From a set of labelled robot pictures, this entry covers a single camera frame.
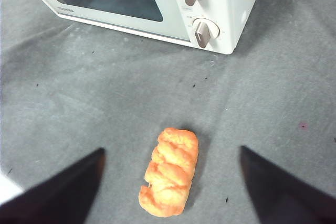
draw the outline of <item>white toaster oven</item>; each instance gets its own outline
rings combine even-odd
[[[59,17],[231,54],[255,0],[43,0]]]

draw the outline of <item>orange pastry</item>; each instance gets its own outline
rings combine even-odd
[[[180,215],[188,199],[198,156],[193,132],[166,128],[158,137],[141,186],[140,206],[158,217]]]

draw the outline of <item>brand logo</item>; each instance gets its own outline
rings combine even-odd
[[[67,9],[67,8],[63,8],[63,7],[58,7],[58,9],[60,9],[60,10],[66,10],[67,12],[74,13],[74,10],[72,10],[72,9]]]

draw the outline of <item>gray table cover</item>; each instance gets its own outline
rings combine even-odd
[[[258,223],[240,145],[336,196],[335,55],[336,0],[257,0],[230,56],[1,0],[1,170],[28,189],[101,146],[87,223]],[[161,219],[138,193],[165,127],[200,153],[185,212]]]

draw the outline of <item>gray fabric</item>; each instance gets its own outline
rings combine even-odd
[[[230,56],[1,0],[1,169],[29,188],[106,148],[87,223],[257,223],[243,144],[336,196],[335,40],[336,0],[257,0]],[[185,212],[159,219],[138,192],[168,126],[200,153]]]

